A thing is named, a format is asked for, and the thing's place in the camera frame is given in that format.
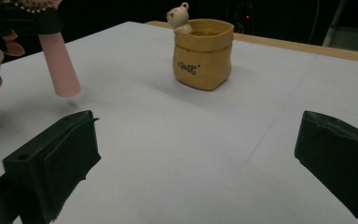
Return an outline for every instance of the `toy bear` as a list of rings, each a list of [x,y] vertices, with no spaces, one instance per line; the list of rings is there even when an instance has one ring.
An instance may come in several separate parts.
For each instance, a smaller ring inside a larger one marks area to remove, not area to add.
[[[167,12],[168,24],[173,28],[173,32],[176,34],[180,31],[190,34],[192,28],[188,24],[188,3],[184,2],[181,6],[171,9]]]

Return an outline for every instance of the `white bear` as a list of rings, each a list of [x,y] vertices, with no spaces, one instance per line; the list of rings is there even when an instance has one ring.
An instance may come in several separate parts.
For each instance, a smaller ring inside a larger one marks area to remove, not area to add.
[[[188,3],[184,2],[181,6],[171,9],[167,12],[168,24],[173,28],[173,32],[176,34],[179,31],[190,34],[193,30],[188,24]]]

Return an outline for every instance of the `table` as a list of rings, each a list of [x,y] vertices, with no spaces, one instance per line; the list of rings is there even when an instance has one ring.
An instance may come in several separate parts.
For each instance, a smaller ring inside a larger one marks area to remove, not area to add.
[[[173,43],[136,22],[68,43],[72,99],[42,53],[5,63],[0,175],[9,153],[90,109],[102,160],[55,223],[358,223],[294,157],[305,110],[358,128],[357,61],[236,40],[228,81],[198,91],[175,80]]]

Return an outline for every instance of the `dark background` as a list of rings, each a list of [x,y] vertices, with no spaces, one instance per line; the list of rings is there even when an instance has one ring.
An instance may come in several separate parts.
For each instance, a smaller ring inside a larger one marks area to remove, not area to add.
[[[165,14],[183,1],[63,0],[59,7],[65,42],[125,21],[166,21]],[[190,19],[229,21],[237,33],[322,45],[340,0],[188,0]],[[358,28],[358,0],[348,0],[338,23]],[[26,55],[41,50],[36,36],[20,36]]]

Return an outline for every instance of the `cable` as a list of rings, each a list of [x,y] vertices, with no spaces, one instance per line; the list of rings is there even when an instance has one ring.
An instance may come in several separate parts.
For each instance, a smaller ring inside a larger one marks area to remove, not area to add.
[[[312,37],[313,37],[313,33],[315,32],[316,21],[318,20],[318,17],[319,17],[320,4],[321,4],[321,0],[318,0],[318,6],[317,6],[317,9],[316,9],[315,21],[313,22],[312,31],[310,32],[310,38],[308,39],[307,44],[310,43],[310,41],[312,40]]]

